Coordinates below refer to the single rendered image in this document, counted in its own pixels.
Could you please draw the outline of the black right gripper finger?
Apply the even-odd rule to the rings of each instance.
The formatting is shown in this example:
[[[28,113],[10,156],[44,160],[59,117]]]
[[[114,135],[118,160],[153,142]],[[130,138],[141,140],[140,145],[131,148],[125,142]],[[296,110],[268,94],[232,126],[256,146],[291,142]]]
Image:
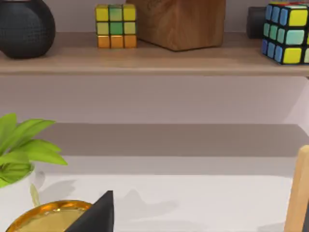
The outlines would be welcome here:
[[[114,198],[113,191],[105,192],[68,228],[67,232],[113,232]]]

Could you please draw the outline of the gold trophy cup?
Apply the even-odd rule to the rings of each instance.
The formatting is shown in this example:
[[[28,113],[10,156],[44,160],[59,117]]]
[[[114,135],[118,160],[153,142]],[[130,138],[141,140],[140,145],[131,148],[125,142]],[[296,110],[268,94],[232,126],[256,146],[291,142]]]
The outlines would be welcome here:
[[[5,232],[64,232],[91,206],[79,200],[45,203],[23,213]]]

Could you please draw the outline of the green plant in white pot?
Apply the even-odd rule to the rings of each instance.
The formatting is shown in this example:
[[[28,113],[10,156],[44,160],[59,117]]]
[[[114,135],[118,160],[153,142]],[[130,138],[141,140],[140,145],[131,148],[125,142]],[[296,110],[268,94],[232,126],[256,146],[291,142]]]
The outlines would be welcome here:
[[[20,214],[40,205],[35,162],[67,165],[61,149],[36,135],[54,120],[17,121],[16,113],[0,117],[0,232]]]

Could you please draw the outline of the wooden shelf board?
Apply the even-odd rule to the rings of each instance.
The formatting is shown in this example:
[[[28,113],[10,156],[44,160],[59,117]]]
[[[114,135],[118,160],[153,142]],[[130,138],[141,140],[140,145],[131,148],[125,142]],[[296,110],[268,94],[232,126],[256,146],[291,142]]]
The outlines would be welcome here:
[[[172,52],[139,41],[133,49],[99,49],[93,32],[60,32],[46,56],[15,60],[0,53],[0,75],[291,76],[309,78],[309,65],[279,65],[260,41],[227,32],[221,47]]]

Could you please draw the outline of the yellow green orange puzzle cube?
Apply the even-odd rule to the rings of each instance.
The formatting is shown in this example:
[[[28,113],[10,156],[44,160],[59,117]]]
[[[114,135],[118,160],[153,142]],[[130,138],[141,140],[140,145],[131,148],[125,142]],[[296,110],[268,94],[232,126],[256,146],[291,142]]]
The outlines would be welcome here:
[[[133,4],[98,4],[95,7],[98,48],[136,48],[136,7]]]

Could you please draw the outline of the wooden framed blackboard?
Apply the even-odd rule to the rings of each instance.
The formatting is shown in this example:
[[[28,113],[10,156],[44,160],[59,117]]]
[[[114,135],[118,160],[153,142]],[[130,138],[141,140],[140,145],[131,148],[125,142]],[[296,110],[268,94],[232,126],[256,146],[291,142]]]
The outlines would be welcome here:
[[[309,232],[309,145],[297,155],[283,232]]]

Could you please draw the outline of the black round textured speaker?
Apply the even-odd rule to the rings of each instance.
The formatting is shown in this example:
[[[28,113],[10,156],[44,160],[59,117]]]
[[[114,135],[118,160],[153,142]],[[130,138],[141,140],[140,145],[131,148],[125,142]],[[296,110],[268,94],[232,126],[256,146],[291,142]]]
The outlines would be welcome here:
[[[55,36],[54,16],[44,0],[0,0],[0,51],[5,56],[44,56]]]

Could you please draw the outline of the brown wooden block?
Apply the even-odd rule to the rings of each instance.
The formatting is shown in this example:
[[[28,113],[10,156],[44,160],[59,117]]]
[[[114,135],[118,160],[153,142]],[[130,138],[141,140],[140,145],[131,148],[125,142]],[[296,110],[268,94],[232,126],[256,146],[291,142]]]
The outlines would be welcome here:
[[[137,37],[171,51],[223,43],[226,0],[126,0],[137,11]]]

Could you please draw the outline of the dark grey cylinder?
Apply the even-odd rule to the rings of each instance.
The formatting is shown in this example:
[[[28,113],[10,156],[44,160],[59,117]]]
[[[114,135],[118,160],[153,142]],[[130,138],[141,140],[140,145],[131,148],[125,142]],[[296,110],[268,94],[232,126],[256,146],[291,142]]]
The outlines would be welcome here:
[[[249,7],[247,11],[246,34],[249,39],[262,39],[266,7]]]

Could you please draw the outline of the black-framed blue yellow puzzle cube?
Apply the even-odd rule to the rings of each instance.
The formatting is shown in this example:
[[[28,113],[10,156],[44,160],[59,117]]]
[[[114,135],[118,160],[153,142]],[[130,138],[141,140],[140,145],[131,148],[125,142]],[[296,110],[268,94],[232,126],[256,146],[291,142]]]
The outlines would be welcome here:
[[[261,53],[281,65],[309,65],[309,1],[266,6]]]

